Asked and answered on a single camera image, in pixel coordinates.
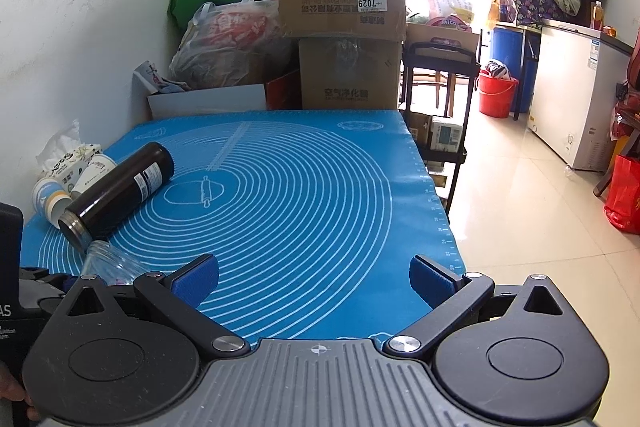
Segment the person's hand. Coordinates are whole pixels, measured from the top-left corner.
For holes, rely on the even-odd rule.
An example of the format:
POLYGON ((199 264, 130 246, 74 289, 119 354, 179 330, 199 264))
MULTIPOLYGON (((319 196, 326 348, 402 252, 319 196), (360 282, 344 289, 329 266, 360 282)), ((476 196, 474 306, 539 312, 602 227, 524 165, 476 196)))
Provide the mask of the person's hand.
POLYGON ((26 415, 31 421, 41 421, 39 412, 32 405, 32 398, 12 376, 6 365, 0 363, 0 395, 2 399, 27 404, 26 415))

